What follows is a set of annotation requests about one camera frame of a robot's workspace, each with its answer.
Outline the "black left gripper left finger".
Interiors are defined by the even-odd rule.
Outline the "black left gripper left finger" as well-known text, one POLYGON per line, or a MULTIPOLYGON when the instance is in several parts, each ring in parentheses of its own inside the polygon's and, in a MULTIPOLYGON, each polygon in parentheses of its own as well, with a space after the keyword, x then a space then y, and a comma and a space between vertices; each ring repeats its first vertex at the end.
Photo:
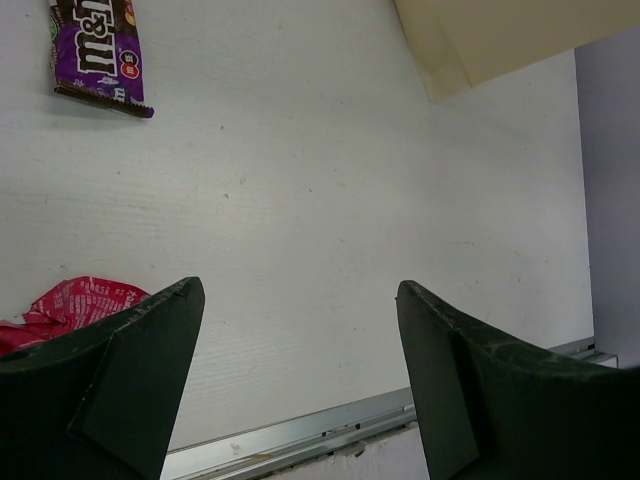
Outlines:
POLYGON ((204 306, 200 278, 187 277, 2 356, 2 478, 159 478, 204 306))

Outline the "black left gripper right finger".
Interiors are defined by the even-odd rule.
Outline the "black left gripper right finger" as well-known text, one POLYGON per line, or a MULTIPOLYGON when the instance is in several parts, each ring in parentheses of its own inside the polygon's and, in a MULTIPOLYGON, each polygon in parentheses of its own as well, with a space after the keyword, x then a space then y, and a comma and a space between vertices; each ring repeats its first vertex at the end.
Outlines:
POLYGON ((639 372, 576 360, 405 280, 398 326, 433 479, 635 479, 639 372))

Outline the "pink candy packet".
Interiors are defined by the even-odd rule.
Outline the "pink candy packet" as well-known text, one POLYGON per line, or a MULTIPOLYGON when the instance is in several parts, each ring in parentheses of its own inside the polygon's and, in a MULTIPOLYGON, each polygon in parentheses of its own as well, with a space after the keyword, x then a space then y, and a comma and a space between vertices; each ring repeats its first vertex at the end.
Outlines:
POLYGON ((38 345, 126 310, 149 297, 143 289, 103 278, 64 280, 29 310, 1 321, 1 354, 38 345))

